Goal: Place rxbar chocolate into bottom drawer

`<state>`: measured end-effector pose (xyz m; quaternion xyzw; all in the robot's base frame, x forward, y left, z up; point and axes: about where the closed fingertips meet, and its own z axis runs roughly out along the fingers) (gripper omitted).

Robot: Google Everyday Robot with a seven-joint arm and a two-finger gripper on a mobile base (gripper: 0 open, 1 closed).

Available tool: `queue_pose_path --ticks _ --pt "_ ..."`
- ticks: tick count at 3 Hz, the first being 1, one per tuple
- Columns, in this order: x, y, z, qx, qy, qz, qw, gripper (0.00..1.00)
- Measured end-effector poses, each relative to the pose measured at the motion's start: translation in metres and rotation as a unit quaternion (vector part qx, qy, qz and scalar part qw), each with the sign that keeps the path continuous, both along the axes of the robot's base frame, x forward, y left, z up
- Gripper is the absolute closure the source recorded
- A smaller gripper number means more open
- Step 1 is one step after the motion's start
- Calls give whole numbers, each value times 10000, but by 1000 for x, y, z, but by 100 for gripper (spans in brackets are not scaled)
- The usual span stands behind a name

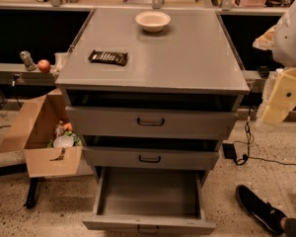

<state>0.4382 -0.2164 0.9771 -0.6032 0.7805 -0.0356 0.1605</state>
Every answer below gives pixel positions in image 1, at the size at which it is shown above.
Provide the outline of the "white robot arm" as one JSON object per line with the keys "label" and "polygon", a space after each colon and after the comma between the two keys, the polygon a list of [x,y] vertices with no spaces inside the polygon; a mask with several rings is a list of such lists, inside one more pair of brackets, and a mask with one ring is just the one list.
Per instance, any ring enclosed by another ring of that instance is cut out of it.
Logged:
{"label": "white robot arm", "polygon": [[296,0],[280,18],[272,36],[273,60],[284,66],[264,84],[258,110],[261,126],[279,126],[296,107]]}

